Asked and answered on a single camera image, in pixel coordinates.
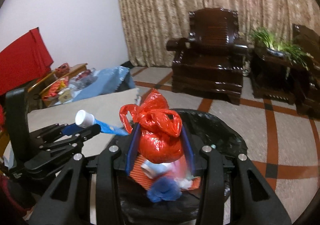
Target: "chair backrest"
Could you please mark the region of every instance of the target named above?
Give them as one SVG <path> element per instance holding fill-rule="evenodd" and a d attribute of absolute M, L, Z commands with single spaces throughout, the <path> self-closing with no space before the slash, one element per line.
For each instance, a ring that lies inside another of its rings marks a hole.
<path fill-rule="evenodd" d="M 189 12 L 190 36 L 200 53 L 227 54 L 238 36 L 238 12 L 223 8 L 204 8 Z"/>

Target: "chair leg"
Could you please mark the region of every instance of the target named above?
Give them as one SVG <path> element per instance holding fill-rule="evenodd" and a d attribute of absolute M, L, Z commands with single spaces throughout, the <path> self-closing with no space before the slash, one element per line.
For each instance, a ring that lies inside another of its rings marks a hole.
<path fill-rule="evenodd" d="M 228 95 L 229 100 L 234 105 L 240 105 L 240 97 Z"/>

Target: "dark wooden furniture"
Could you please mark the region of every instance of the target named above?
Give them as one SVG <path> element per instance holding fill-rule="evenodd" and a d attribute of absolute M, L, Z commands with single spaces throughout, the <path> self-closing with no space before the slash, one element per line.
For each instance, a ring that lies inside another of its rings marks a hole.
<path fill-rule="evenodd" d="M 190 12 L 189 19 L 189 37 L 167 42 L 167 50 L 176 51 L 172 91 L 204 98 L 224 96 L 239 105 L 248 44 L 238 36 L 238 13 L 205 8 Z"/>
<path fill-rule="evenodd" d="M 306 26 L 292 26 L 293 42 L 313 56 L 305 57 L 308 70 L 292 70 L 297 112 L 320 117 L 320 37 Z"/>
<path fill-rule="evenodd" d="M 265 46 L 256 44 L 250 75 L 254 97 L 294 104 L 292 68 L 303 70 L 302 66 L 291 64 L 287 58 L 273 56 Z"/>

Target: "silver screw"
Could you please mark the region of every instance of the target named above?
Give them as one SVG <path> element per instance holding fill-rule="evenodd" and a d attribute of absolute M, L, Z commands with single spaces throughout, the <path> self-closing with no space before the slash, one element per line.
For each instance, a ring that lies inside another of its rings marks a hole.
<path fill-rule="evenodd" d="M 202 150 L 206 153 L 209 153 L 212 150 L 212 148 L 210 146 L 203 146 Z"/>
<path fill-rule="evenodd" d="M 113 146 L 111 146 L 111 147 L 109 147 L 109 151 L 110 152 L 117 152 L 119 150 L 119 148 L 118 148 L 118 146 L 116 146 L 116 145 L 113 145 Z"/>
<path fill-rule="evenodd" d="M 238 158 L 239 158 L 241 161 L 246 161 L 248 157 L 247 157 L 245 154 L 240 154 L 240 155 L 238 156 Z"/>
<path fill-rule="evenodd" d="M 79 161 L 81 158 L 82 158 L 82 154 L 80 154 L 80 153 L 76 153 L 76 154 L 73 156 L 73 159 L 74 159 L 75 161 Z"/>

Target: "dark wood chair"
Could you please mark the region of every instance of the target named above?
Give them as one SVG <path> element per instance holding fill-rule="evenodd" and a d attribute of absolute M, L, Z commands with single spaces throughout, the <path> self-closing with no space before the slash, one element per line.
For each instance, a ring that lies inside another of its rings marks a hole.
<path fill-rule="evenodd" d="M 305 57 L 308 71 L 292 70 L 297 112 L 320 117 L 320 37 L 303 25 L 292 25 L 293 42 L 313 58 Z"/>
<path fill-rule="evenodd" d="M 238 13 L 205 8 L 189 12 L 189 19 L 189 37 L 167 42 L 167 50 L 176 52 L 172 91 L 210 99 L 224 95 L 239 105 L 248 44 L 238 36 Z"/>

